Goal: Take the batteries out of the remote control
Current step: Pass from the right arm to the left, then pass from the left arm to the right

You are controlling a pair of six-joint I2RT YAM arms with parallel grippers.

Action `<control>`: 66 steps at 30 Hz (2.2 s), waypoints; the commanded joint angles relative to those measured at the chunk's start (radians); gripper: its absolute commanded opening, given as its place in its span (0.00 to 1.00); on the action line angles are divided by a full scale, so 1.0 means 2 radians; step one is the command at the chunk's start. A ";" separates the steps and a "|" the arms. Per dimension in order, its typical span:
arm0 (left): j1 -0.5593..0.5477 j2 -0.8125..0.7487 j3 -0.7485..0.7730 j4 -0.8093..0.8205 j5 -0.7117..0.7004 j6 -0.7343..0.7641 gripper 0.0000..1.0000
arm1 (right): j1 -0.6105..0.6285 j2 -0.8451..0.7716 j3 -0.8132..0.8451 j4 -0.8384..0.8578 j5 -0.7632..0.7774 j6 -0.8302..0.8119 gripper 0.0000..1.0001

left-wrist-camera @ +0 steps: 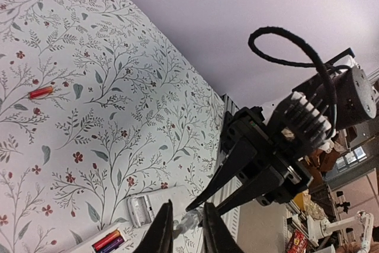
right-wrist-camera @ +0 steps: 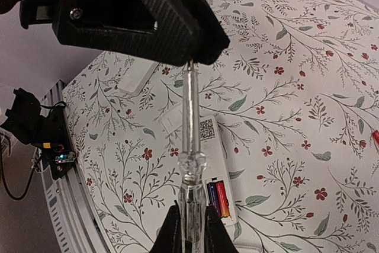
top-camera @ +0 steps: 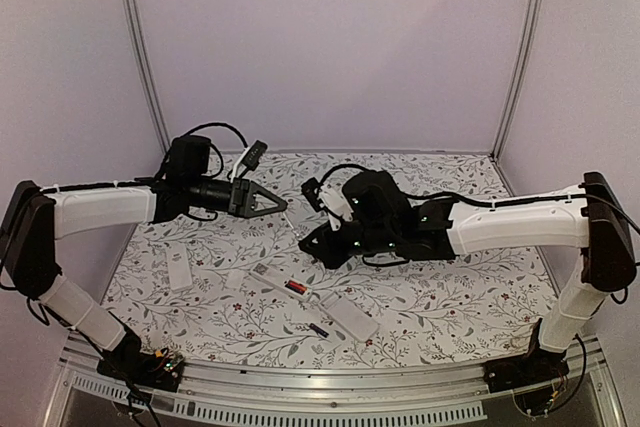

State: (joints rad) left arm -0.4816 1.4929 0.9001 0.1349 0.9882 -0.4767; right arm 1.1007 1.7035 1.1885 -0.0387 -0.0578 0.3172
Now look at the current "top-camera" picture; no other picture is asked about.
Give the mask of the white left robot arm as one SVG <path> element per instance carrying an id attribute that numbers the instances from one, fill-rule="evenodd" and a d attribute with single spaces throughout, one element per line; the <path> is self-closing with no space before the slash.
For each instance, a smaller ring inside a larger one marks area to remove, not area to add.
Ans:
<path id="1" fill-rule="evenodd" d="M 191 209 L 252 219 L 286 210 L 284 199 L 254 181 L 267 146 L 245 143 L 229 179 L 209 171 L 218 149 L 195 127 L 174 138 L 155 175 L 130 181 L 41 187 L 20 182 L 1 223 L 1 269 L 20 293 L 31 315 L 43 325 L 56 320 L 78 332 L 128 381 L 148 373 L 141 340 L 126 324 L 100 306 L 62 272 L 56 259 L 58 240 L 106 227 L 160 224 Z"/>

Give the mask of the white remote control back up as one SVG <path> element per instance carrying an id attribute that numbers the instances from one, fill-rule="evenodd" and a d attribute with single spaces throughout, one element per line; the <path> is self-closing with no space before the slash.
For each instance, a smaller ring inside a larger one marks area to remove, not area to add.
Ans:
<path id="1" fill-rule="evenodd" d="M 319 302 L 321 310 L 359 342 L 370 340 L 379 330 L 379 324 L 348 298 L 331 293 Z"/>

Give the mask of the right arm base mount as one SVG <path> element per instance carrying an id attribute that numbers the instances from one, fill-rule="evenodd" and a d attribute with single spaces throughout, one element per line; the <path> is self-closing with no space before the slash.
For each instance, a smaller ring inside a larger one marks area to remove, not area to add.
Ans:
<path id="1" fill-rule="evenodd" d="M 569 373 L 566 353 L 538 348 L 525 354 L 490 360 L 482 365 L 483 380 L 491 393 L 511 391 L 517 409 L 530 417 L 549 413 L 559 397 L 560 387 Z"/>

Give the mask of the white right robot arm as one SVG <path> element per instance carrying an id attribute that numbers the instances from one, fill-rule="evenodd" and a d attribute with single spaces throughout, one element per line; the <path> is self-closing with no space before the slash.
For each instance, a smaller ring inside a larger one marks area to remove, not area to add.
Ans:
<path id="1" fill-rule="evenodd" d="M 327 221 L 300 249 L 336 270 L 355 256 L 390 253 L 402 261 L 453 260 L 493 249 L 564 246 L 578 250 L 572 277 L 540 321 L 517 374 L 537 383 L 552 371 L 555 354 L 611 294 L 636 279 L 631 235 L 639 230 L 599 172 L 581 183 L 529 197 L 477 200 L 449 191 L 403 192 L 387 171 L 359 168 L 341 188 L 311 178 L 301 192 Z"/>

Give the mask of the white remote with display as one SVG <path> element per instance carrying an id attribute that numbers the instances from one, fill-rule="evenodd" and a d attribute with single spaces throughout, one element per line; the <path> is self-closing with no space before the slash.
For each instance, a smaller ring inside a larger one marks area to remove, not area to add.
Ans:
<path id="1" fill-rule="evenodd" d="M 310 286 L 299 280 L 296 280 L 291 275 L 287 275 L 283 270 L 280 270 L 278 268 L 273 268 L 264 264 L 257 264 L 249 271 L 249 275 L 255 280 L 258 280 L 265 285 L 273 288 L 274 290 L 281 292 L 300 302 L 308 302 L 313 296 L 313 290 Z M 285 285 L 289 281 L 294 281 L 304 285 L 307 288 L 307 291 L 302 296 L 296 295 L 294 292 L 291 292 L 285 288 Z"/>

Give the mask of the clear handle screwdriver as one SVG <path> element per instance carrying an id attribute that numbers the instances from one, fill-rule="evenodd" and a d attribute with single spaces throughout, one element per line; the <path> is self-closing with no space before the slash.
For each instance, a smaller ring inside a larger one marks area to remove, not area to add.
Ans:
<path id="1" fill-rule="evenodd" d="M 285 222 L 287 223 L 287 225 L 289 226 L 289 228 L 291 229 L 291 231 L 293 232 L 293 235 L 296 238 L 296 240 L 300 241 L 303 238 L 302 234 L 294 226 L 293 222 L 290 220 L 289 216 L 286 213 L 283 213 L 282 216 L 283 216 Z"/>

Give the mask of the white battery cover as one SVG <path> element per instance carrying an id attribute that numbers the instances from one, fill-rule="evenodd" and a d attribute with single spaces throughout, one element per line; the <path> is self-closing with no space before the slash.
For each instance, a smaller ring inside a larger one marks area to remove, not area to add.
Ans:
<path id="1" fill-rule="evenodd" d="M 230 271 L 225 282 L 225 289 L 238 290 L 243 283 L 244 276 L 245 272 L 242 270 Z"/>

